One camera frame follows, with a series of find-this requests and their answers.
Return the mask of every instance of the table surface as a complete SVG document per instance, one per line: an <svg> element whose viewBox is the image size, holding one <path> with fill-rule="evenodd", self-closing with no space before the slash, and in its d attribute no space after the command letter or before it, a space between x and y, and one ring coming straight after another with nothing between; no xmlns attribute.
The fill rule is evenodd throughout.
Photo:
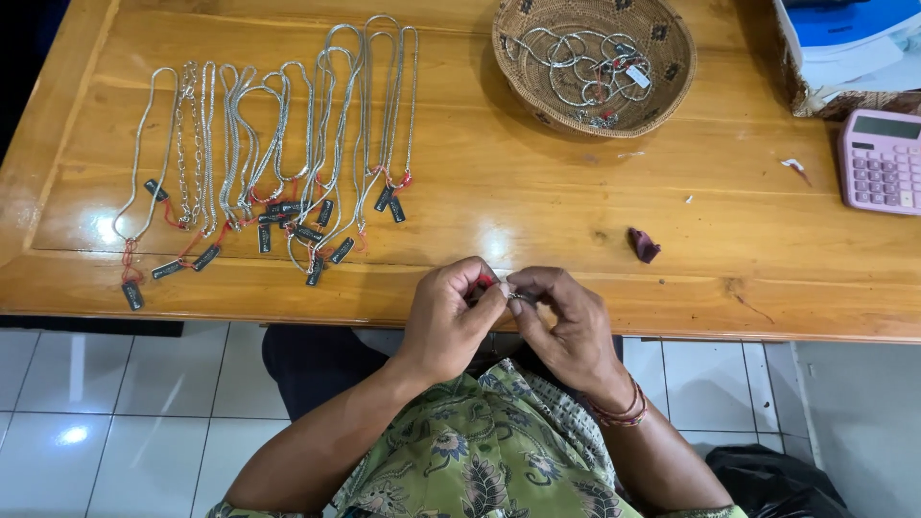
<svg viewBox="0 0 921 518"><path fill-rule="evenodd" d="M790 115L769 2L672 3L699 51L689 95L651 134L602 140L554 133L516 103L490 42L494 0L73 0L0 171L0 312L400 325L425 271L479 254L500 274L568 269L608 301L616 333L921 341L921 224L843 206L839 125ZM190 59L310 63L332 25L381 12L421 40L408 219L369 207L367 252L316 288L279 233L258 254L255 228L231 233L203 272L153 281L189 240L159 207L136 260L146 306L130 312L110 224L130 193L151 72ZM158 176L169 126L170 92L157 87L142 180ZM303 113L294 88L292 113ZM266 139L272 102L241 107ZM304 127L292 117L286 171L303 163ZM780 165L790 158L812 187ZM176 177L173 163L173 193ZM143 223L149 197L139 199L123 225ZM629 227L662 245L651 265L636 260Z"/></svg>

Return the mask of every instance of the pink calculator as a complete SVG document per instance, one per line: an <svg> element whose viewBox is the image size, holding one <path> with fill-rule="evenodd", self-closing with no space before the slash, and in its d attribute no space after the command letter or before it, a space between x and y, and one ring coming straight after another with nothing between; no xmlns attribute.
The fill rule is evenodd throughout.
<svg viewBox="0 0 921 518"><path fill-rule="evenodd" d="M852 113L841 135L841 196L854 208L921 216L921 117Z"/></svg>

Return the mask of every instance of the person's left hand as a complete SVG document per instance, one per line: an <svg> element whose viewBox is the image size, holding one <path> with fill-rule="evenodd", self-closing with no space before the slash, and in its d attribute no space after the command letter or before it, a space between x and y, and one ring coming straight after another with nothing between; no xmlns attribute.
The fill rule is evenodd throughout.
<svg viewBox="0 0 921 518"><path fill-rule="evenodd" d="M473 308L464 295L477 277L496 281ZM510 289L481 257L436 268L419 281L402 345L393 360L426 387L460 376L505 310Z"/></svg>

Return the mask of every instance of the bracelet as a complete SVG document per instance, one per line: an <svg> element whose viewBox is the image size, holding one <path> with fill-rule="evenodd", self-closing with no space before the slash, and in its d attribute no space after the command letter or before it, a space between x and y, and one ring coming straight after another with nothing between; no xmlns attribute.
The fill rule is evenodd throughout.
<svg viewBox="0 0 921 518"><path fill-rule="evenodd" d="M596 405L595 402L591 400L591 398L586 397L586 399L589 400L589 406L591 406L592 411L595 412L595 416L598 417L598 422L600 424L604 426L614 425L622 427L633 427L643 422L643 419L646 417L646 414L649 411L648 401L646 400L646 395L643 394L643 389L640 388L639 383L637 383L636 380L633 380L632 378L630 381L633 382L634 385L634 401L630 405L630 408L627 409L627 411L623 414L614 414L613 412L608 412L607 410ZM626 416L632 413L637 400L640 401L639 414L637 414L634 418L626 418Z"/></svg>

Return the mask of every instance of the person's hand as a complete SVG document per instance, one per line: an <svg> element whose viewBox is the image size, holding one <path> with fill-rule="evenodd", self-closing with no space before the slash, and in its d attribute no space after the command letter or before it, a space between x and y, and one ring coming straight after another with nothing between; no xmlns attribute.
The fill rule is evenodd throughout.
<svg viewBox="0 0 921 518"><path fill-rule="evenodd" d="M473 308L464 300L477 277L496 281ZM419 281L394 361L427 387L452 380L470 364L480 342L506 308L509 287L480 257L436 268Z"/></svg>
<svg viewBox="0 0 921 518"><path fill-rule="evenodd" d="M617 359L604 299L583 288L562 268L531 266L507 278L516 291L550 306L557 324L548 330L537 309L521 299L509 308L519 331L543 364L563 383L601 408L626 412L633 382Z"/></svg>

